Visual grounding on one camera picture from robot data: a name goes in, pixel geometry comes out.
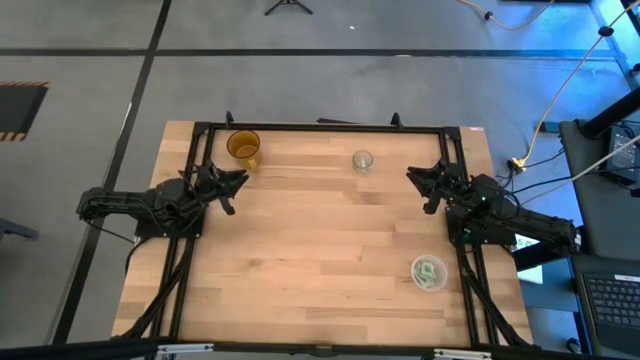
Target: black desk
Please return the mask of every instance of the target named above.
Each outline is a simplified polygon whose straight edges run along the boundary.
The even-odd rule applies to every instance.
[[[602,158],[602,140],[582,136],[574,122],[560,124],[571,175]],[[640,199],[600,175],[574,182],[584,220],[584,252],[614,259],[640,261]]]

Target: amber glass cup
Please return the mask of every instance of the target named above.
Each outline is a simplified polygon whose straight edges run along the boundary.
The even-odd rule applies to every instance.
[[[245,169],[255,169],[260,163],[260,137],[250,130],[233,133],[227,140],[227,151]]]

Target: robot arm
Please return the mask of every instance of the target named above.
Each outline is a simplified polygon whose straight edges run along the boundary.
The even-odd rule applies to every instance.
[[[191,184],[184,174],[145,192],[108,191],[92,188],[82,194],[76,212],[81,220],[92,221],[110,214],[126,214],[154,229],[157,236],[179,236],[204,214],[209,203],[219,200],[228,215],[235,214],[229,199],[249,179],[245,170],[223,171],[213,162],[196,167]]]
[[[577,251],[576,229],[570,220],[522,208],[513,194],[482,174],[463,179],[458,164],[438,162],[430,169],[409,167],[407,177],[428,198],[427,214],[434,214],[442,198],[447,204],[451,235],[465,244],[515,244],[515,234],[540,241],[560,256]]]

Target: wooden tabletop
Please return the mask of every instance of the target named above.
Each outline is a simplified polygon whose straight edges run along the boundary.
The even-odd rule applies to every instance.
[[[152,186],[184,167],[193,124],[167,123]],[[492,174],[483,129],[461,132],[469,173]],[[225,147],[231,133],[217,131],[214,138],[213,161],[225,170],[237,168]],[[407,166],[431,167],[439,160],[437,136],[257,133],[262,163],[236,196],[236,215],[227,216],[217,202],[207,210],[180,339],[469,346],[444,207],[425,215],[424,199],[405,176]],[[352,168],[351,157],[360,149],[374,156],[367,174]],[[167,244],[153,239],[133,256],[114,335],[128,330],[155,296]],[[513,259],[498,246],[484,246],[483,252],[492,298],[531,341]],[[412,261],[423,254],[447,266],[448,281],[440,291],[420,290],[410,278]],[[475,304],[486,340],[477,299]],[[167,306],[165,319],[171,310]]]

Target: black metal frame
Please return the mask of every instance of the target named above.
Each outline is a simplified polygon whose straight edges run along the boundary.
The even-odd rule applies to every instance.
[[[347,123],[329,123],[329,124],[278,124],[278,123],[237,123],[230,112],[226,113],[225,122],[223,123],[207,123],[198,122],[195,123],[192,132],[191,144],[189,147],[189,153],[187,155],[187,163],[185,168],[193,166],[195,161],[195,155],[198,150],[198,143],[201,136],[206,136],[205,148],[203,151],[202,163],[204,164],[211,158],[211,152],[213,148],[214,136],[217,130],[256,130],[256,131],[331,131],[331,132],[359,132],[359,133],[407,133],[407,134],[430,134],[437,135],[440,145],[440,152],[442,158],[449,163],[451,161],[451,155],[449,154],[448,142],[451,141],[454,144],[456,151],[456,163],[462,165],[464,169],[464,176],[467,177],[466,162],[464,158],[464,149],[462,147],[462,137],[460,129],[457,127],[422,127],[422,126],[404,126],[400,120],[400,116],[395,113],[391,119],[390,125],[357,125]],[[162,281],[160,286],[166,284],[169,273],[174,267],[175,253],[177,248],[178,239],[171,239],[169,242],[169,248],[165,257],[165,263],[163,268]],[[182,319],[182,307],[185,300],[187,281],[189,275],[189,267],[191,266],[191,259],[193,254],[193,248],[195,247],[195,239],[187,239],[185,249],[188,257],[185,265],[187,266],[185,274],[180,279],[175,297],[175,303],[173,308],[173,315],[171,317],[171,325],[169,331],[169,337],[177,339],[179,326]],[[488,292],[488,281],[486,276],[486,269],[484,265],[484,259],[482,256],[482,248],[480,246],[474,247],[475,267],[480,279],[482,287]],[[464,246],[456,247],[456,255],[458,259],[463,256],[467,256],[467,252]],[[460,273],[462,274],[462,267],[459,262]],[[478,326],[475,317],[473,296],[469,284],[464,281],[463,277],[460,277],[461,286],[463,289],[463,299],[465,314],[467,318],[467,328],[469,331],[469,339],[472,346],[480,344]],[[498,344],[496,326],[489,317],[489,314],[485,310],[485,319],[487,323],[487,333],[489,334],[489,343],[491,345]],[[159,336],[161,323],[163,321],[162,311],[158,313],[152,322],[151,336]],[[425,353],[432,352],[432,348],[426,347],[380,347],[380,346],[341,346],[341,345],[304,345],[304,344],[244,344],[244,343],[216,343],[216,350],[218,351],[262,351],[262,352],[285,352],[285,353],[306,353],[317,356],[330,356],[340,354],[371,354],[371,355],[425,355]]]
[[[629,5],[631,5],[631,3],[633,3],[633,1],[629,1],[629,0],[620,0],[620,2],[622,2],[622,6],[625,9],[628,8]],[[636,28],[636,32],[638,33],[638,36],[640,36],[640,20],[638,20],[638,17],[633,13],[633,10],[629,11],[628,14],[629,14],[629,19],[633,24],[633,27]]]
[[[267,12],[264,13],[264,16],[269,16],[269,14],[271,14],[275,9],[280,7],[280,5],[298,5],[300,8],[302,8],[302,10],[304,10],[304,12],[306,12],[309,15],[313,15],[313,11],[311,11],[311,9],[309,9],[308,7],[304,6],[304,4],[302,4],[299,0],[278,0],[278,2],[275,5],[273,5],[271,8],[269,8],[269,10],[267,10]]]
[[[151,66],[156,57],[190,57],[190,56],[412,56],[412,57],[486,57],[486,58],[581,58],[584,50],[463,50],[463,49],[159,49],[160,37],[167,21],[172,0],[163,0],[162,6],[146,48],[0,48],[0,56],[54,56],[54,57],[143,57],[142,64],[133,95],[131,109],[127,113],[122,131],[118,136],[114,154],[109,163],[103,187],[113,190],[120,167],[127,149],[129,138],[136,121]],[[602,26],[604,20],[595,4],[589,5],[593,15]],[[629,86],[638,86],[637,80],[629,71],[624,54],[613,37],[607,38],[611,50],[595,50],[590,59],[613,61],[618,64],[625,75]],[[94,222],[101,226],[102,221]],[[73,319],[82,297],[93,256],[95,254],[100,233],[93,227],[87,227],[81,243],[80,255],[74,266],[73,279],[64,297],[57,324],[52,329],[53,343],[62,344],[67,341]]]

